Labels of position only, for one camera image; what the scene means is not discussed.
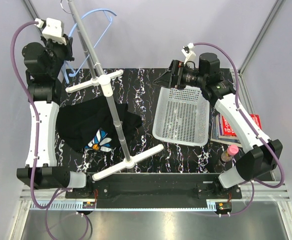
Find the black daisy print t-shirt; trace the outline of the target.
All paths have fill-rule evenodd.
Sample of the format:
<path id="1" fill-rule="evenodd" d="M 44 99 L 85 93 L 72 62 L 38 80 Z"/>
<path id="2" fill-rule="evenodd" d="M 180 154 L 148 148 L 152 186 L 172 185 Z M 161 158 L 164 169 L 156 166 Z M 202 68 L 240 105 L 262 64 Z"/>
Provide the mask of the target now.
<path id="1" fill-rule="evenodd" d="M 117 131 L 106 97 L 87 100 L 59 109 L 56 130 L 61 139 L 76 152 L 110 152 L 120 147 Z"/>

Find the pink cap bottle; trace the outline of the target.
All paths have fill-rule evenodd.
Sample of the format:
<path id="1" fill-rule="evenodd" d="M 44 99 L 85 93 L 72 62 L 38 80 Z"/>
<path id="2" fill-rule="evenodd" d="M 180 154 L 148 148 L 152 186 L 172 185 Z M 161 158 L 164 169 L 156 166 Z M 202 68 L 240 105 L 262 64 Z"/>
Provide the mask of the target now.
<path id="1" fill-rule="evenodd" d="M 239 148 L 236 145 L 230 145 L 222 154 L 221 161 L 227 163 L 239 152 Z"/>

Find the grey white garment rack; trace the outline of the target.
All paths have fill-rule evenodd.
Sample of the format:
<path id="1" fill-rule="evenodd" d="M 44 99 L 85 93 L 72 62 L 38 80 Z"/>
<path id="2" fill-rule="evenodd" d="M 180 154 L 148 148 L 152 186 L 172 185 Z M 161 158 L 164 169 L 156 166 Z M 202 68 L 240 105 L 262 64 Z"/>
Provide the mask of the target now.
<path id="1" fill-rule="evenodd" d="M 113 97 L 113 89 L 111 85 L 111 80 L 120 77 L 123 75 L 123 70 L 117 70 L 115 72 L 105 74 L 102 68 L 102 65 L 96 55 L 96 52 L 94 50 L 94 47 L 92 43 L 90 42 L 89 36 L 86 32 L 86 29 L 84 27 L 84 24 L 82 22 L 82 18 L 79 15 L 79 12 L 75 6 L 75 1 L 69 0 L 68 6 L 70 9 L 70 13 L 74 19 L 74 22 L 76 24 L 76 28 L 79 30 L 79 39 L 81 41 L 82 48 L 84 50 L 84 54 L 90 58 L 91 64 L 89 65 L 90 72 L 92 73 L 94 70 L 97 70 L 97 76 L 93 76 L 91 80 L 74 85 L 72 87 L 67 88 L 68 93 L 73 93 L 79 90 L 82 90 L 84 88 L 90 87 L 90 86 L 97 86 L 100 85 L 102 89 L 102 93 L 105 96 L 108 107 L 110 110 L 110 113 L 113 118 L 113 124 L 115 126 L 118 139 L 120 142 L 120 145 L 122 147 L 122 151 L 124 153 L 124 159 L 120 163 L 117 163 L 111 167 L 108 167 L 105 170 L 102 170 L 98 173 L 93 174 L 92 179 L 93 181 L 99 181 L 101 179 L 104 179 L 114 173 L 117 173 L 124 169 L 132 169 L 135 167 L 135 165 L 159 152 L 161 152 L 164 149 L 164 146 L 162 144 L 158 144 L 144 152 L 141 152 L 135 156 L 131 156 L 128 145 L 126 142 L 126 138 L 124 135 L 124 131 L 122 129 L 122 124 L 118 115 L 118 111 L 115 105 L 114 97 Z"/>

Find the white plastic mesh basket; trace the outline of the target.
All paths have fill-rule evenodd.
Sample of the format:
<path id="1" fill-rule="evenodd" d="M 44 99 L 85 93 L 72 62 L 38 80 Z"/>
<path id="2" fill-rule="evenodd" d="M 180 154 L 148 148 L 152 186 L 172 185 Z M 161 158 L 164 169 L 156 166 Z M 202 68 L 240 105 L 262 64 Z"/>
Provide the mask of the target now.
<path id="1" fill-rule="evenodd" d="M 167 143 L 202 147 L 208 142 L 210 104 L 197 87 L 160 89 L 153 137 Z"/>

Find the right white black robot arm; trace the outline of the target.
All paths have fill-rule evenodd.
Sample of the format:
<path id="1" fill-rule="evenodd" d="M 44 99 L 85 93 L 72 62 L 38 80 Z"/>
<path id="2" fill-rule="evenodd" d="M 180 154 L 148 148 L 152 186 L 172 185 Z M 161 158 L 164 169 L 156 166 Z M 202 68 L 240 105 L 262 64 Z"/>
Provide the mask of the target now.
<path id="1" fill-rule="evenodd" d="M 224 198 L 233 186 L 256 181 L 259 176 L 276 168 L 283 171 L 279 162 L 282 143 L 278 139 L 270 139 L 252 120 L 239 102 L 233 85 L 221 78 L 220 60 L 216 54 L 201 54 L 198 68 L 173 60 L 153 83 L 168 89 L 200 88 L 204 99 L 226 119 L 239 138 L 245 154 L 234 167 L 219 175 L 212 187 L 216 197 Z"/>

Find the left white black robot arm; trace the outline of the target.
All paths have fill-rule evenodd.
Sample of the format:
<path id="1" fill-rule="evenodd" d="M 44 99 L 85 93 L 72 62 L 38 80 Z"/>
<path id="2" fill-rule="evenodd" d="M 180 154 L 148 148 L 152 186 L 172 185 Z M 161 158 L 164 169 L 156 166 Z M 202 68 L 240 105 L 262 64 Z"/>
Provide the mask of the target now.
<path id="1" fill-rule="evenodd" d="M 61 42 L 41 37 L 22 49 L 27 90 L 30 96 L 31 134 L 28 156 L 17 178 L 36 190 L 74 188 L 83 198 L 93 194 L 93 184 L 85 173 L 58 166 L 55 156 L 55 126 L 59 112 L 61 80 L 65 61 L 72 61 L 73 39 L 64 34 Z"/>

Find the black marbled table mat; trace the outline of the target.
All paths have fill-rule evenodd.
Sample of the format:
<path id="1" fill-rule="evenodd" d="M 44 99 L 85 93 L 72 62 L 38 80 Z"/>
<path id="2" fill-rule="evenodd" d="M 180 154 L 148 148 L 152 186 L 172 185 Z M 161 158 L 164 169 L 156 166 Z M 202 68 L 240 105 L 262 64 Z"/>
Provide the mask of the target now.
<path id="1" fill-rule="evenodd" d="M 127 103 L 129 111 L 142 118 L 143 125 L 128 143 L 132 156 L 161 143 L 152 135 L 160 88 L 153 80 L 161 75 L 163 68 L 126 68 L 121 77 L 112 81 L 114 98 Z M 204 146 L 186 146 L 168 142 L 164 149 L 134 168 L 136 173 L 213 173 L 214 165 L 228 145 L 209 140 Z M 77 172 L 98 172 L 123 159 L 123 152 L 116 148 L 110 152 L 81 151 L 69 147 L 58 134 L 55 135 L 57 163 Z"/>

